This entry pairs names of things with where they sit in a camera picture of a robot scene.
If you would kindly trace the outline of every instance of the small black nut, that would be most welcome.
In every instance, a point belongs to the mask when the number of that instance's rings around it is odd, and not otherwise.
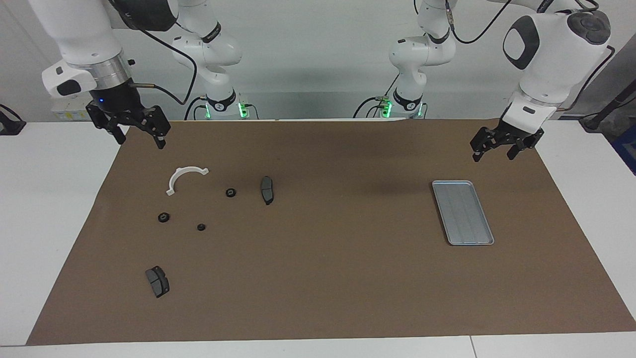
[[[168,220],[170,220],[170,214],[161,213],[159,214],[159,216],[157,216],[157,220],[159,220],[159,222],[167,222]]]

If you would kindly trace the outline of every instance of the silver tray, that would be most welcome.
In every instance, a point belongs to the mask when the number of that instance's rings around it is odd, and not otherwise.
[[[432,186],[446,238],[451,245],[495,243],[473,183],[467,180],[436,180]]]

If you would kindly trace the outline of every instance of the green led light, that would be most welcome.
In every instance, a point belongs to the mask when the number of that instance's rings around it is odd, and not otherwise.
[[[247,109],[245,108],[245,105],[242,104],[241,102],[238,103],[238,110],[240,111],[240,117],[241,118],[245,118],[247,117]]]
[[[387,104],[384,105],[384,109],[382,110],[382,116],[384,118],[389,118],[389,116],[391,116],[391,108],[393,108],[393,103],[391,103],[391,101],[387,101]]]

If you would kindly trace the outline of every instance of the brown mat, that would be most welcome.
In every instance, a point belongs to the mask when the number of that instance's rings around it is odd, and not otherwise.
[[[161,151],[130,130],[28,344],[636,330],[537,153],[472,162],[480,125],[179,122]],[[190,165],[210,173],[168,197]],[[433,180],[474,182],[495,245],[446,242]]]

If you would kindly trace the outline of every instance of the silver metal ring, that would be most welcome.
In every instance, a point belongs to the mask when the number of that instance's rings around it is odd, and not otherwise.
[[[97,82],[96,90],[110,89],[121,85],[130,78],[128,64],[123,60],[123,52],[106,61],[96,64],[69,64],[72,68],[85,69]]]
[[[561,103],[543,102],[536,98],[530,97],[527,93],[523,91],[521,86],[517,86],[517,90],[523,96],[524,99],[526,99],[528,102],[532,104],[538,104],[539,106],[544,106],[544,107],[559,107],[561,104],[563,104],[563,102]]]

